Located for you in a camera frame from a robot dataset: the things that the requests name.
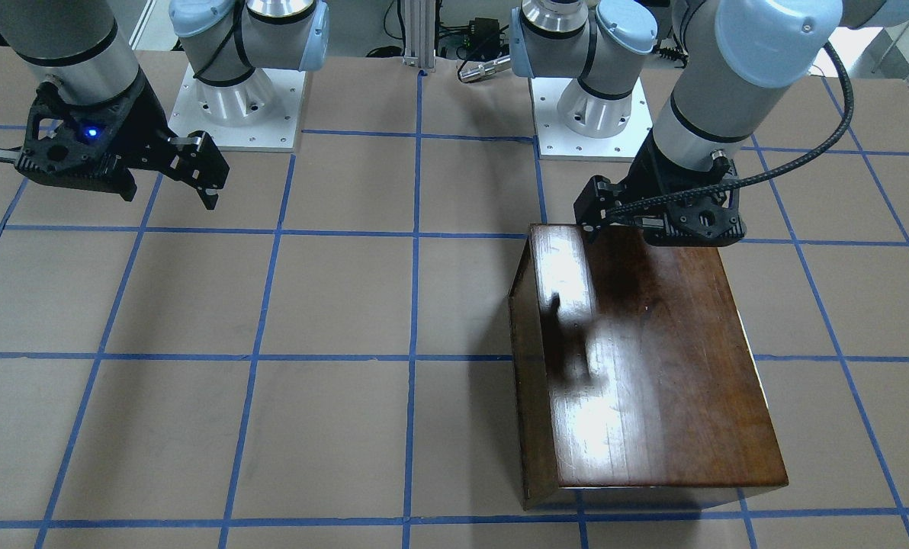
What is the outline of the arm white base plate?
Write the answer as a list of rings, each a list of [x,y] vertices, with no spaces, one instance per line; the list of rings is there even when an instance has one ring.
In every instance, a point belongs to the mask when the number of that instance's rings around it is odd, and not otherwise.
[[[574,78],[532,78],[530,89],[541,159],[630,162],[653,126],[640,79],[618,100],[590,96]]]
[[[203,130],[221,152],[293,153],[297,148],[308,72],[257,69],[245,82],[213,87],[187,66],[169,128]]]

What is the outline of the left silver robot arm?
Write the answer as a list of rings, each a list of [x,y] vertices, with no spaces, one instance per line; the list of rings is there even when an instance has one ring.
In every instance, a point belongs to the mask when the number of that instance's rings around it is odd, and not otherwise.
[[[855,98],[830,44],[835,28],[894,27],[909,1],[523,1],[508,27],[512,70],[567,78],[561,114],[574,132],[622,131],[654,46],[671,17],[687,63],[628,174],[591,178],[574,201],[589,240],[608,226],[642,230],[651,246],[730,246],[744,239],[738,191],[817,159],[847,132]],[[814,59],[827,52],[845,107],[820,145],[767,172],[738,178],[734,154]]]

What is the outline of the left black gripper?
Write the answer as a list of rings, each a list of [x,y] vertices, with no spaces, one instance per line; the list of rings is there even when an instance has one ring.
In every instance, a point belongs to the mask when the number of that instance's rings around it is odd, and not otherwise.
[[[689,190],[699,186],[699,171],[677,165],[659,150],[654,138],[647,136],[628,174],[618,183],[612,183],[604,176],[593,176],[584,185],[583,191],[574,201],[574,221],[581,226],[588,243],[594,243],[601,226],[611,223],[633,225],[644,233],[667,233],[666,204],[648,207],[645,210],[623,217],[605,217],[602,211],[615,207],[616,203],[645,201],[651,197],[662,197],[675,191]]]

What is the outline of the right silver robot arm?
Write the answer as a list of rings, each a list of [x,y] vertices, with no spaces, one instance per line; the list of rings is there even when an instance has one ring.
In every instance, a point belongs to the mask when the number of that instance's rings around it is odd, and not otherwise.
[[[267,70],[317,72],[330,15],[323,1],[172,1],[173,31],[204,116],[249,127],[278,111]],[[105,1],[0,1],[0,32],[39,80],[24,143],[0,162],[38,185],[134,199],[133,170],[189,185],[213,210],[230,167],[213,133],[169,125]]]

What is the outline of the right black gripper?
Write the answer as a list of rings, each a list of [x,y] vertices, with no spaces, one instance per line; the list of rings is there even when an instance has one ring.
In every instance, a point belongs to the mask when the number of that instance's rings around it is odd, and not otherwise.
[[[182,181],[196,190],[204,208],[214,210],[230,167],[213,137],[203,130],[176,135],[145,76],[136,77],[122,94],[127,94],[130,104],[113,151],[128,171],[149,170]]]

